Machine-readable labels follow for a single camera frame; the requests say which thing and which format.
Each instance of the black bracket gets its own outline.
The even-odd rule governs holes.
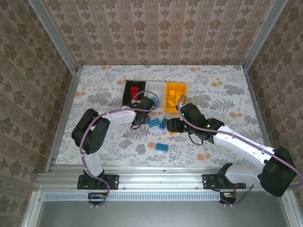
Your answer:
[[[78,179],[77,189],[79,190],[106,190],[106,185],[101,181],[91,178],[85,171]],[[119,187],[119,175],[106,175],[103,172],[98,176],[109,184],[110,190],[117,190]]]
[[[231,183],[225,176],[226,170],[232,166],[232,163],[226,163],[217,174],[203,174],[203,188],[212,189],[214,191],[219,191],[220,189],[245,189],[246,184],[244,183]]]
[[[237,189],[245,189],[246,184],[244,183],[231,183],[227,178],[225,178],[224,182],[222,183],[222,180],[219,179],[217,174],[203,174],[203,188],[204,189],[212,189],[214,191],[220,190],[220,189],[235,189],[235,186]]]

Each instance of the black connector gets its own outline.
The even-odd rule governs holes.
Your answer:
[[[198,107],[192,103],[184,105],[181,107],[180,111],[187,121],[199,128],[218,130],[221,126],[224,126],[223,122],[215,118],[206,119],[205,116],[201,114]],[[180,118],[169,119],[166,123],[166,126],[170,132],[187,132],[189,137],[191,134],[195,134],[202,141],[201,144],[197,145],[202,145],[203,141],[205,140],[214,143],[214,135],[216,135],[216,133],[195,129]]]
[[[86,129],[97,116],[97,111],[88,109],[72,131],[71,137],[74,139],[77,147],[80,147],[80,143]],[[89,130],[83,143],[83,149],[85,150],[86,154],[93,154],[100,149],[106,136],[109,124],[110,121],[108,119],[101,117],[94,124],[94,130]]]
[[[274,150],[275,155],[284,160],[288,164],[294,166],[293,159],[287,149],[279,147]],[[275,158],[271,157],[266,162],[261,174],[258,175],[261,186],[270,194],[281,197],[287,190],[291,182],[294,180],[296,173],[279,162]]]
[[[142,110],[151,110],[155,103],[150,98],[144,96],[139,103],[133,103],[128,105],[130,108],[142,109]],[[134,125],[148,124],[150,122],[149,112],[135,110],[136,117],[132,123]]]

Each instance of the cable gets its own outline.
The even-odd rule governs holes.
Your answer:
[[[235,190],[233,191],[233,193],[235,193],[235,195],[237,196],[237,185],[235,184]]]
[[[89,197],[89,204],[90,204],[90,207],[91,207],[91,208],[92,208],[93,206],[99,207],[99,206],[101,205],[101,203],[102,203],[102,202],[100,202],[100,203],[98,203],[97,205],[93,204],[93,203],[91,202],[91,199],[92,199],[93,197],[95,197],[95,196],[99,196],[100,198],[102,198],[104,195],[101,195],[101,194],[99,194],[99,193],[95,193],[95,194],[93,194],[93,195],[90,195],[90,197]]]
[[[252,184],[251,187],[250,187],[250,189],[249,189],[249,190],[247,191],[247,193],[245,194],[245,196],[244,196],[242,199],[240,199],[238,202],[235,202],[235,203],[233,203],[233,204],[230,204],[228,201],[226,201],[226,200],[224,200],[224,199],[221,199],[221,201],[223,201],[223,202],[229,204],[230,206],[238,205],[238,204],[242,203],[242,202],[246,199],[246,197],[249,195],[249,193],[251,192],[251,190],[252,190],[253,187],[254,187],[254,185]]]
[[[190,134],[189,134],[189,133],[188,133],[188,137],[190,138],[190,141],[192,141],[193,144],[196,144],[196,145],[199,145],[199,146],[201,146],[201,145],[203,144],[203,140],[201,140],[201,144],[195,143],[195,142],[193,141],[193,139],[190,137]]]
[[[131,128],[132,130],[136,130],[136,129],[138,129],[138,128],[141,127],[141,124],[140,124],[137,128],[133,128],[133,126],[134,126],[134,125],[132,125],[130,128]]]
[[[284,160],[280,159],[279,157],[277,157],[276,155],[268,152],[267,150],[264,150],[262,149],[261,147],[247,141],[246,139],[240,137],[240,136],[237,136],[237,135],[234,135],[230,132],[226,132],[226,131],[219,131],[219,130],[211,130],[211,129],[204,129],[204,128],[200,128],[200,127],[197,127],[195,125],[193,125],[192,123],[190,123],[188,120],[185,119],[185,117],[182,115],[182,112],[181,112],[181,107],[180,107],[180,102],[182,100],[182,98],[185,98],[184,102],[182,104],[184,104],[187,100],[187,97],[185,95],[182,95],[179,100],[178,100],[178,112],[181,116],[181,118],[188,124],[190,125],[191,127],[195,128],[195,129],[198,129],[198,130],[202,130],[202,131],[208,131],[208,132],[215,132],[215,133],[222,133],[222,134],[225,134],[225,135],[229,135],[229,136],[232,136],[234,138],[237,138],[239,140],[241,140],[242,142],[244,143],[247,143],[248,145],[251,145],[252,147],[256,148],[257,150],[275,158],[276,160],[278,160],[279,162],[283,163],[284,165],[286,165],[288,168],[292,169],[299,177],[300,177],[300,182],[298,184],[295,184],[295,185],[290,185],[289,188],[297,188],[297,187],[300,187],[302,184],[303,184],[303,176],[302,174],[295,168],[293,167],[291,164],[285,162]]]
[[[134,99],[137,97],[137,95],[139,95],[139,94],[141,94],[141,93],[144,93],[144,92],[153,94],[153,95],[157,98],[158,103],[160,103],[159,97],[158,97],[155,93],[153,93],[153,92],[151,92],[151,91],[140,91],[140,92],[138,92],[138,93],[133,97],[132,100],[134,100]],[[99,120],[101,117],[103,117],[103,116],[105,116],[105,115],[108,115],[108,114],[110,114],[110,113],[113,114],[113,113],[117,113],[117,112],[120,112],[120,111],[128,111],[128,110],[131,110],[131,111],[136,111],[136,110],[137,110],[137,111],[142,111],[142,112],[151,112],[151,111],[154,111],[155,109],[157,109],[158,107],[159,107],[159,106],[157,105],[157,106],[155,106],[154,108],[152,108],[151,110],[143,110],[143,109],[136,109],[136,108],[121,108],[121,109],[109,111],[109,112],[106,112],[106,113],[101,113],[99,116],[97,116],[97,117],[89,124],[88,128],[86,129],[85,133],[83,134],[83,137],[82,137],[82,140],[81,140],[81,143],[80,143],[80,146],[79,146],[79,147],[80,147],[80,153],[81,153],[81,159],[82,159],[82,162],[83,162],[83,165],[84,165],[84,168],[85,168],[86,173],[87,173],[91,178],[94,178],[94,179],[96,179],[96,180],[98,180],[98,181],[103,182],[103,183],[106,185],[106,188],[107,188],[107,193],[106,193],[106,196],[105,196],[104,200],[103,200],[100,204],[98,204],[98,205],[94,205],[94,204],[90,203],[90,207],[101,206],[101,205],[105,202],[105,200],[107,199],[107,197],[108,197],[108,195],[109,195],[109,190],[110,190],[110,189],[109,189],[109,185],[108,185],[108,183],[107,183],[105,180],[103,180],[103,179],[101,179],[101,178],[99,178],[99,177],[94,176],[94,175],[90,172],[90,170],[88,169],[88,167],[87,167],[87,165],[86,165],[85,159],[84,159],[85,151],[83,151],[83,144],[84,144],[84,140],[85,140],[85,138],[86,138],[86,136],[87,136],[87,134],[88,134],[90,128],[96,123],[97,120]]]

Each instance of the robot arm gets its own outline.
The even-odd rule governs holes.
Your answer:
[[[187,132],[190,138],[192,134],[195,134],[202,143],[207,140],[228,148],[254,165],[254,167],[243,167],[227,163],[216,176],[207,178],[205,188],[214,185],[213,188],[209,188],[229,189],[236,183],[248,183],[261,185],[270,194],[280,197],[295,178],[296,173],[292,169],[270,155],[275,155],[294,167],[294,162],[287,149],[283,147],[274,149],[253,142],[215,118],[206,119],[197,106],[192,103],[183,105],[180,112],[190,124],[182,118],[170,119],[167,121],[167,129],[170,132]]]
[[[99,149],[103,144],[107,130],[120,124],[131,123],[133,127],[149,123],[150,118],[148,112],[139,111],[138,109],[151,110],[154,106],[155,103],[151,99],[144,97],[139,103],[130,104],[130,107],[135,108],[136,110],[133,110],[128,106],[123,106],[120,110],[105,114],[95,122],[93,125],[94,128],[89,130],[83,143],[83,149],[85,151],[83,158],[87,169],[94,176],[98,178],[103,178],[104,176],[104,169],[99,158]],[[78,147],[80,147],[81,140],[89,125],[101,114],[102,113],[98,113],[93,109],[88,109],[82,116],[71,134],[71,137]]]

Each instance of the red block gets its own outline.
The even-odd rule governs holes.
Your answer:
[[[132,98],[139,92],[139,87],[131,87]]]

